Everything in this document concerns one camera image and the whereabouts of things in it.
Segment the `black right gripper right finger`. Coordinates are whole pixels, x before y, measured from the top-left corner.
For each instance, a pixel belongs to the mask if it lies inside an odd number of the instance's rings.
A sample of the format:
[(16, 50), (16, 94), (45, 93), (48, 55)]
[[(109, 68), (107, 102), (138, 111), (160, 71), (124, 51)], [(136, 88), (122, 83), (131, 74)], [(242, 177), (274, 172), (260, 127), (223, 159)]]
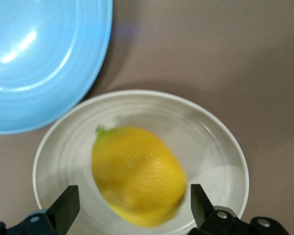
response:
[(230, 208), (214, 207), (200, 184), (191, 185), (191, 211), (196, 223), (187, 235), (290, 235), (276, 220), (240, 220)]

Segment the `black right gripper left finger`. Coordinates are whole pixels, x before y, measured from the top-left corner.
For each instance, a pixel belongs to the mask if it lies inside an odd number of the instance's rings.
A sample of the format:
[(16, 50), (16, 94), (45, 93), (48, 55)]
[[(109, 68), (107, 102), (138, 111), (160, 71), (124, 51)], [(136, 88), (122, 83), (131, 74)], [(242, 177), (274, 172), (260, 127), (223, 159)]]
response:
[(79, 211), (78, 186), (68, 186), (44, 213), (28, 216), (6, 235), (67, 235)]

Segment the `yellow lemon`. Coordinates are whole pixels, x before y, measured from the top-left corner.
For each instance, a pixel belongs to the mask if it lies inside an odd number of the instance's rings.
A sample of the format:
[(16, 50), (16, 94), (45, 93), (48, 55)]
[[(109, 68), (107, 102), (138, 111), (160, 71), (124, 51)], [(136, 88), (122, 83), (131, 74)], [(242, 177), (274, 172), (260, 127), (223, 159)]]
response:
[(187, 189), (177, 157), (152, 132), (134, 126), (96, 130), (91, 170), (111, 209), (141, 227), (173, 219)]

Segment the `cream round plate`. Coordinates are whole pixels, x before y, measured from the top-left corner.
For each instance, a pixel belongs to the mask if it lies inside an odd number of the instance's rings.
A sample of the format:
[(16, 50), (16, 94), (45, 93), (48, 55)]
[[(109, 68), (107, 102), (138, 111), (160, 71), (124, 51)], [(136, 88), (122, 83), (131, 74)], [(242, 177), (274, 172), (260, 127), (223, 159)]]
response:
[(196, 224), (188, 189), (174, 219), (154, 228), (132, 225), (116, 215), (99, 193), (91, 173), (92, 146), (99, 127), (138, 126), (158, 136), (215, 206), (244, 213), (249, 175), (231, 132), (202, 107), (156, 91), (102, 94), (76, 106), (46, 133), (35, 157), (37, 204), (48, 208), (69, 185), (79, 188), (80, 212), (67, 235), (187, 235)]

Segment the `light blue round plate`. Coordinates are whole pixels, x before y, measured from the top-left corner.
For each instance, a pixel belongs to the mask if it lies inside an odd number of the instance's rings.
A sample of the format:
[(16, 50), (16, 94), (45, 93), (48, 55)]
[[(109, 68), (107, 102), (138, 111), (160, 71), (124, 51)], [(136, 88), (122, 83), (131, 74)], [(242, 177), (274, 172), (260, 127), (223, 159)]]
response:
[(0, 135), (44, 127), (89, 91), (113, 0), (0, 0)]

